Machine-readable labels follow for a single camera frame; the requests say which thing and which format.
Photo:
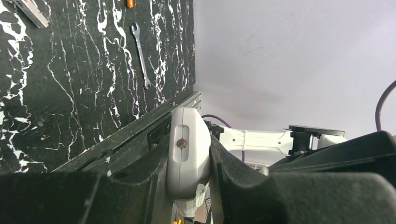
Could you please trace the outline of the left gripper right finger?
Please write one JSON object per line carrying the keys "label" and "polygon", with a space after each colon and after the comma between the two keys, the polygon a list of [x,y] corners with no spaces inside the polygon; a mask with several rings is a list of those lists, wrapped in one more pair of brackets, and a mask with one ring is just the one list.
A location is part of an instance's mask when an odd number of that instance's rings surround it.
{"label": "left gripper right finger", "polygon": [[393,224],[396,143],[386,131],[252,169],[211,138],[216,224]]}

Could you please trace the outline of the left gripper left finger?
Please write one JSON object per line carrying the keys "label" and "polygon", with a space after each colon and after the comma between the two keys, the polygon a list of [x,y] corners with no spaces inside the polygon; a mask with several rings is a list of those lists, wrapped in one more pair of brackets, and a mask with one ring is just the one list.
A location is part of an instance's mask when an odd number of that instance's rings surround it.
{"label": "left gripper left finger", "polygon": [[3,224],[169,224],[169,137],[112,176],[91,172],[0,177]]}

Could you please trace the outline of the white remote control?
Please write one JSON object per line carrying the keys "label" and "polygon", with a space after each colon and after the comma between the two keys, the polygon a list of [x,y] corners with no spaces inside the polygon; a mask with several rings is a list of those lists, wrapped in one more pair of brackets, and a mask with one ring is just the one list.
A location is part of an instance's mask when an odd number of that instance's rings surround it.
{"label": "white remote control", "polygon": [[191,200],[210,177],[209,129],[195,108],[173,111],[166,188],[172,200]]}

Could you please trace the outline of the remote battery cover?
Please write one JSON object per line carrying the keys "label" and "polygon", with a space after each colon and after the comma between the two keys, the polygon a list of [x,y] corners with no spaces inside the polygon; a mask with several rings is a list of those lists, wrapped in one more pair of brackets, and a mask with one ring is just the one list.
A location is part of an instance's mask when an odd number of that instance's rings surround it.
{"label": "remote battery cover", "polygon": [[47,28],[48,20],[32,0],[12,0],[12,2],[38,27]]}

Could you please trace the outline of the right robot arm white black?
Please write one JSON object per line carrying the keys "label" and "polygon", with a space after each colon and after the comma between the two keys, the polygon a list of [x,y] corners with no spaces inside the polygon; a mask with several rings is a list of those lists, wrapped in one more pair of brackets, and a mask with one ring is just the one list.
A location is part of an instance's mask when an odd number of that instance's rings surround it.
{"label": "right robot arm white black", "polygon": [[230,128],[205,122],[209,131],[227,151],[273,152],[294,156],[313,150],[314,139],[317,149],[346,141],[345,132],[310,126],[290,125],[276,131],[255,131]]}

